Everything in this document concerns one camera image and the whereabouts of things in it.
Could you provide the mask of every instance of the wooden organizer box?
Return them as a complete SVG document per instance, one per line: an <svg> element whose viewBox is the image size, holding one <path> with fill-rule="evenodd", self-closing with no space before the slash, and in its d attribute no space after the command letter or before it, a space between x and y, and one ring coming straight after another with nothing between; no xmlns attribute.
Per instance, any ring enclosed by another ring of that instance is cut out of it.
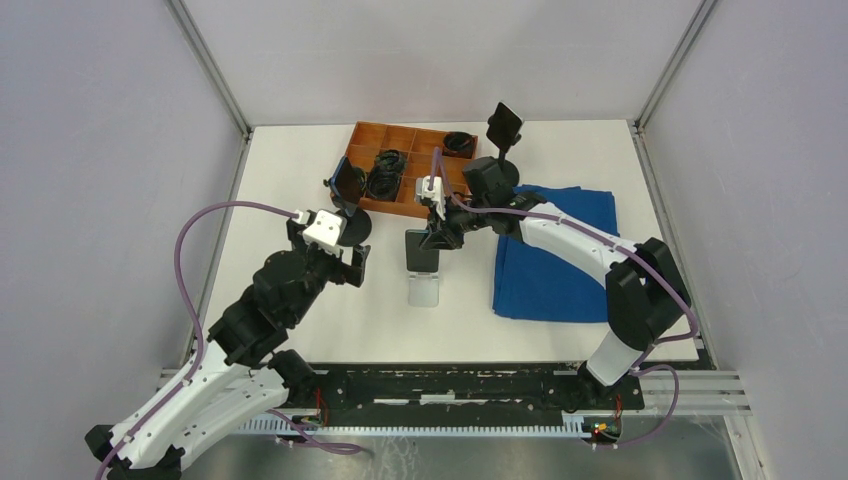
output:
<svg viewBox="0 0 848 480"><path fill-rule="evenodd" d="M365 170L367 174L374 167L374 159L377 155L392 149L403 153L407 159L406 170L403 172L395 201L386 202L363 196L359 200L359 206L363 210L374 212L427 218L427 207L415 203L415 180L430 175L433 148L440 147L444 150L442 141L448 133L383 123L356 122L345 152L353 166ZM442 157L445 161L448 181L455 192L469 193L465 178L462 176L462 167L476 158L477 137L473 136L473 138L474 148L471 158Z"/></svg>

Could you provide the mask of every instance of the tabletop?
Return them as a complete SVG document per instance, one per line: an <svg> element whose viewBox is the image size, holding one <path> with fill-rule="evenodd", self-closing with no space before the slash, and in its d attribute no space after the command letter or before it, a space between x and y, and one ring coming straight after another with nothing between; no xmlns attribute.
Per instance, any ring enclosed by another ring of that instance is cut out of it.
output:
<svg viewBox="0 0 848 480"><path fill-rule="evenodd" d="M459 130L480 137L477 155L497 156L486 123L410 126ZM249 145L237 200L285 210L334 210L322 181L344 154L353 125L258 127ZM524 183L611 191L619 232L634 241L662 238L627 123L623 120L528 121L508 158ZM424 228L418 218L369 212L373 222L365 283L328 284L281 348L309 362L452 363L582 361L609 331L605 323L514 320L492 311L497 235L466 235L463 249L442 252L440 301L435 308L407 304L404 232ZM251 283L265 258L289 249L286 218L236 208L226 231L206 328ZM350 261L350 252L345 253ZM669 333L688 327L678 321ZM665 344L651 360L695 360L692 340Z"/></svg>

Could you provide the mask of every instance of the white wall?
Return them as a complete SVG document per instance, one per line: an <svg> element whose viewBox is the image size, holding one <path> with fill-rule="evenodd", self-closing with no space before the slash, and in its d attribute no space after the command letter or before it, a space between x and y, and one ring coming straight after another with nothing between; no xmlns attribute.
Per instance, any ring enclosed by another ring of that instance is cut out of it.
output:
<svg viewBox="0 0 848 480"><path fill-rule="evenodd" d="M173 241L240 136L162 1L3 2L0 58L0 478L93 478L83 435L178 359Z"/></svg>
<svg viewBox="0 0 848 480"><path fill-rule="evenodd" d="M698 0L187 0L255 125L635 118Z"/></svg>
<svg viewBox="0 0 848 480"><path fill-rule="evenodd" d="M848 3L721 2L647 127L775 479L845 478Z"/></svg>

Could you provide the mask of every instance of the blue towel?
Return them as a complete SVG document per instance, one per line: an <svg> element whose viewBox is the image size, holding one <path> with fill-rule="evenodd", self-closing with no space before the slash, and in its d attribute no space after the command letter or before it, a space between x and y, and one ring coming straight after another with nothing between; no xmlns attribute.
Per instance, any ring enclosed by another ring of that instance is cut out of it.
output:
<svg viewBox="0 0 848 480"><path fill-rule="evenodd" d="M612 193L580 187L516 188L517 192L527 190L540 193L572 217L618 236ZM508 237L498 241L492 308L502 317L524 320L607 321L606 292L592 277L551 253Z"/></svg>

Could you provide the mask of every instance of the robotic arm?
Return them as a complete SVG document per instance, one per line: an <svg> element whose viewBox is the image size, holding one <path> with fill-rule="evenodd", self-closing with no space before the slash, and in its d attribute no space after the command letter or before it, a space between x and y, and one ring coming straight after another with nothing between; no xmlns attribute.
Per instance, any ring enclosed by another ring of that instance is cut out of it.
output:
<svg viewBox="0 0 848 480"><path fill-rule="evenodd" d="M419 179L416 197L430 209L424 250L462 248L464 234L491 227L530 246L550 252L586 272L607 291L611 331L578 369L581 395L589 405L615 389L633 364L683 313L655 278L622 253L635 252L691 304L668 247L651 238L637 244L609 235L556 208L539 194L515 193L493 157L478 158L462 170L471 190L463 205L449 201L442 178Z"/></svg>
<svg viewBox="0 0 848 480"><path fill-rule="evenodd" d="M117 449L109 480L176 480L198 456L250 418L289 397L312 395L314 372L297 352L288 350L274 354L250 380L215 400L288 340L287 330L300 323L328 282L362 285L370 247L355 246L351 264L342 262L338 239L345 219L324 210L297 213L287 223L292 250L268 257L253 284L209 329L203 358L195 353L124 421L98 425L86 435L89 449L101 462ZM185 380L197 361L196 373ZM163 399L166 403L157 409ZM146 422L130 435L140 419Z"/></svg>

